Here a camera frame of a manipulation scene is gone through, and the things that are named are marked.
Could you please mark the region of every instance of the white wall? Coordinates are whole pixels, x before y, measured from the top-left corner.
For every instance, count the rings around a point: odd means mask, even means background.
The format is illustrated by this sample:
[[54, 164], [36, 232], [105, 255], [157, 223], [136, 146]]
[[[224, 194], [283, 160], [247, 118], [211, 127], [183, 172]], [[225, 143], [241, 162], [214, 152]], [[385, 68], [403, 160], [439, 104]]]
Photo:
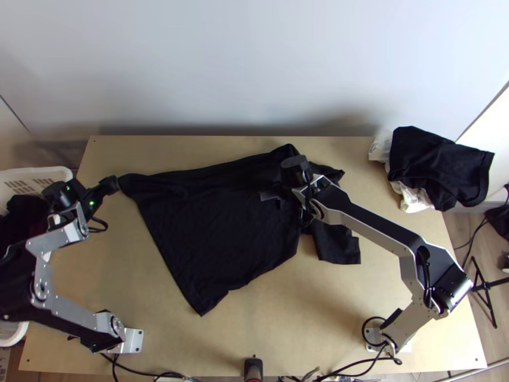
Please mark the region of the white wall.
[[507, 20], [502, 0], [3, 0], [0, 90], [32, 131], [456, 139], [508, 79]]
[[509, 183], [509, 88], [456, 141], [495, 153], [489, 171], [487, 202], [505, 202]]

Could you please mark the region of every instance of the metal bracket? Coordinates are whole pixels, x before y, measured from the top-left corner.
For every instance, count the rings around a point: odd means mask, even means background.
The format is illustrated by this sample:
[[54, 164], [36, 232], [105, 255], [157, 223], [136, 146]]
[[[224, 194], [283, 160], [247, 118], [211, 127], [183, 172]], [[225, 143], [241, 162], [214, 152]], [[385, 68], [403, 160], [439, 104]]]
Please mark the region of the metal bracket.
[[125, 341], [116, 345], [114, 348], [105, 349], [100, 353], [109, 354], [129, 354], [139, 353], [143, 343], [144, 332], [141, 329], [126, 329], [124, 328]]
[[[379, 327], [370, 327], [364, 329], [364, 335], [366, 339], [374, 344], [379, 344], [386, 339], [382, 336]], [[382, 346], [373, 346], [371, 344], [366, 344], [366, 350], [372, 353], [378, 353], [385, 345]], [[412, 352], [412, 341], [408, 341], [406, 345], [399, 351], [399, 353], [411, 353]]]

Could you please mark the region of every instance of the black cable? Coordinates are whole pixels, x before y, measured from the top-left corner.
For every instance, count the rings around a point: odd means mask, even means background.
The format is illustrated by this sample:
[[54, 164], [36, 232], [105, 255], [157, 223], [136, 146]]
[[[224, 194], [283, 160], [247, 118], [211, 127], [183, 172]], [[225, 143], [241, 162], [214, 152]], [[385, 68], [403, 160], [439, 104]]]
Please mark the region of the black cable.
[[[378, 352], [378, 354], [375, 358], [369, 358], [369, 359], [353, 362], [349, 365], [346, 365], [345, 367], [342, 367], [341, 369], [334, 370], [333, 372], [331, 372], [329, 374], [326, 374], [324, 376], [320, 376], [320, 377], [316, 378], [315, 382], [321, 382], [324, 379], [329, 378], [329, 377], [360, 377], [360, 376], [364, 376], [364, 375], [368, 374], [371, 371], [371, 369], [373, 369], [373, 367], [375, 366], [377, 361], [392, 360], [392, 361], [394, 361], [394, 363], [396, 365], [401, 365], [403, 362], [399, 358], [393, 357], [392, 355], [389, 355], [388, 357], [380, 357], [382, 352], [385, 350], [386, 346], [387, 346], [387, 343], [385, 343], [385, 346], [380, 349], [380, 351]], [[366, 370], [364, 370], [363, 372], [361, 372], [359, 374], [341, 374], [342, 371], [349, 369], [350, 367], [357, 366], [360, 364], [365, 364], [366, 362], [371, 362], [371, 365]]]
[[[505, 199], [505, 203], [502, 206], [507, 206], [507, 202], [509, 202], [509, 184], [504, 185], [504, 188], [507, 191], [507, 198]], [[482, 221], [479, 223], [479, 225], [476, 227], [476, 229], [473, 231], [473, 234], [470, 237], [470, 239], [465, 244], [463, 244], [463, 245], [461, 245], [459, 247], [454, 248], [454, 250], [456, 251], [456, 250], [458, 250], [460, 248], [463, 248], [463, 247], [468, 245], [468, 251], [466, 252], [465, 258], [463, 259], [463, 263], [461, 264], [461, 267], [463, 269], [465, 268], [466, 261], [468, 260], [468, 257], [470, 256], [470, 252], [472, 252], [473, 240], [475, 239], [475, 235], [477, 235], [477, 232], [479, 232], [479, 230], [482, 227], [484, 227], [486, 224], [488, 224], [488, 223], [489, 223], [488, 219], [486, 219], [486, 217], [484, 217], [482, 219]]]
[[103, 358], [108, 360], [108, 362], [111, 362], [112, 364], [114, 364], [115, 367], [119, 367], [119, 368], [121, 368], [123, 370], [129, 371], [129, 372], [131, 372], [133, 374], [138, 374], [140, 376], [156, 377], [156, 378], [162, 378], [162, 377], [166, 376], [166, 377], [171, 377], [171, 378], [191, 379], [192, 381], [201, 382], [199, 379], [196, 379], [196, 378], [186, 378], [186, 376], [184, 376], [183, 374], [180, 374], [179, 372], [176, 372], [176, 371], [166, 371], [166, 372], [163, 372], [161, 374], [155, 374], [155, 373], [152, 373], [152, 372], [144, 372], [144, 371], [133, 370], [133, 369], [128, 368], [127, 366], [119, 364], [115, 359], [111, 359], [107, 355], [104, 355], [102, 353], [99, 353], [99, 354], [101, 354]]
[[[373, 367], [375, 366], [377, 361], [392, 360], [396, 365], [401, 365], [403, 363], [399, 358], [393, 357], [390, 354], [389, 354], [388, 357], [380, 357], [382, 355], [382, 352], [384, 351], [384, 349], [388, 345], [387, 341], [382, 341], [379, 344], [375, 344], [375, 343], [372, 343], [372, 342], [368, 341], [368, 339], [366, 338], [366, 334], [365, 334], [366, 333], [366, 325], [370, 321], [372, 321], [372, 320], [382, 320], [382, 321], [385, 321], [386, 319], [383, 318], [383, 317], [379, 317], [379, 316], [369, 317], [366, 321], [364, 321], [364, 323], [362, 324], [362, 328], [361, 328], [361, 330], [362, 330], [362, 338], [364, 339], [364, 341], [366, 341], [366, 343], [368, 343], [371, 346], [376, 347], [376, 348], [379, 347], [379, 346], [382, 347], [380, 349], [380, 351], [378, 352], [377, 356], [375, 358], [368, 358], [368, 359], [365, 359], [365, 360], [360, 360], [360, 361], [357, 361], [357, 362], [353, 362], [353, 363], [351, 363], [349, 365], [346, 365], [345, 367], [342, 367], [341, 369], [334, 370], [333, 372], [331, 372], [329, 374], [326, 374], [324, 376], [320, 376], [320, 377], [316, 378], [315, 382], [321, 382], [324, 379], [329, 378], [329, 377], [342, 377], [342, 376], [343, 377], [360, 377], [360, 376], [363, 376], [365, 374], [368, 374], [371, 371], [371, 369], [373, 369]], [[340, 374], [343, 370], [349, 369], [349, 368], [351, 368], [353, 366], [356, 366], [356, 365], [365, 364], [366, 362], [371, 362], [371, 365], [365, 371], [363, 371], [360, 374]]]
[[108, 223], [106, 223], [103, 219], [99, 219], [99, 218], [96, 218], [95, 216], [91, 217], [90, 220], [96, 222], [96, 223], [99, 223], [102, 225], [102, 228], [98, 228], [98, 227], [88, 227], [88, 231], [91, 233], [91, 234], [98, 234], [100, 232], [104, 232], [108, 229]]
[[417, 250], [417, 256], [419, 257], [419, 261], [422, 265], [422, 273], [424, 275], [424, 296], [422, 297], [422, 300], [424, 301], [428, 309], [431, 309], [433, 307], [433, 303], [431, 300], [433, 287], [431, 287], [431, 276], [429, 275], [429, 263], [419, 250]]
[[385, 321], [386, 319], [383, 318], [383, 317], [379, 317], [379, 316], [373, 316], [373, 317], [369, 317], [366, 321], [364, 321], [364, 323], [362, 324], [362, 327], [361, 327], [361, 333], [362, 333], [362, 338], [364, 339], [364, 341], [367, 343], [367, 344], [370, 344], [371, 346], [375, 347], [375, 348], [378, 348], [379, 346], [382, 346], [385, 341], [382, 341], [381, 343], [379, 344], [374, 344], [370, 341], [368, 341], [368, 339], [366, 338], [366, 325], [368, 325], [368, 323], [370, 321], [373, 321], [373, 320], [382, 320], [382, 321]]
[[117, 360], [118, 360], [118, 354], [115, 354], [115, 356], [113, 357], [113, 362], [111, 364], [111, 373], [113, 374], [113, 379], [115, 380], [115, 382], [118, 382], [118, 378], [116, 377], [116, 372], [115, 372], [115, 366], [116, 366]]

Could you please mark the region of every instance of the crumpled black garment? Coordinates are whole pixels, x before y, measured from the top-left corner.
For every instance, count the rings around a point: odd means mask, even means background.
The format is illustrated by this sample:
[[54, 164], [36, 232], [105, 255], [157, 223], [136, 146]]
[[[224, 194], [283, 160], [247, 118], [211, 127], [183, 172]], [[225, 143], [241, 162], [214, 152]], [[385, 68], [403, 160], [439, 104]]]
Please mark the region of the crumpled black garment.
[[414, 126], [399, 127], [393, 132], [387, 178], [425, 189], [440, 211], [457, 201], [473, 207], [486, 198], [493, 156]]
[[43, 234], [48, 229], [48, 204], [38, 196], [14, 195], [7, 202], [9, 213], [0, 220], [0, 259], [11, 244]]
[[[215, 166], [150, 176], [119, 177], [135, 200], [159, 252], [186, 300], [200, 315], [228, 294], [291, 258], [301, 234], [293, 196], [261, 201], [281, 181], [280, 163], [292, 145]], [[343, 171], [311, 164], [338, 181]], [[358, 238], [342, 226], [313, 221], [306, 229], [320, 259], [358, 264]]]

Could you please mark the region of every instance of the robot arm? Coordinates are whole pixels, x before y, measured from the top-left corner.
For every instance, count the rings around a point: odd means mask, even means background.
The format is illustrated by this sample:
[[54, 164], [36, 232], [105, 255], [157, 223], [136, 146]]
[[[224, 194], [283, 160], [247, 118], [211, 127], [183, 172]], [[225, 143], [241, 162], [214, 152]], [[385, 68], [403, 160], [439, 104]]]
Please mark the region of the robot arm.
[[35, 321], [79, 337], [90, 351], [137, 353], [143, 331], [127, 329], [113, 313], [91, 312], [57, 295], [44, 255], [88, 239], [87, 222], [106, 195], [118, 190], [116, 178], [86, 189], [77, 180], [57, 182], [43, 191], [51, 206], [48, 230], [8, 247], [0, 260], [0, 313], [6, 321]]
[[338, 185], [313, 174], [304, 155], [286, 159], [281, 170], [283, 185], [314, 218], [344, 225], [399, 257], [401, 279], [412, 292], [412, 302], [375, 328], [372, 337], [380, 346], [387, 342], [392, 355], [431, 319], [448, 316], [472, 288], [471, 280], [446, 249], [352, 203]]

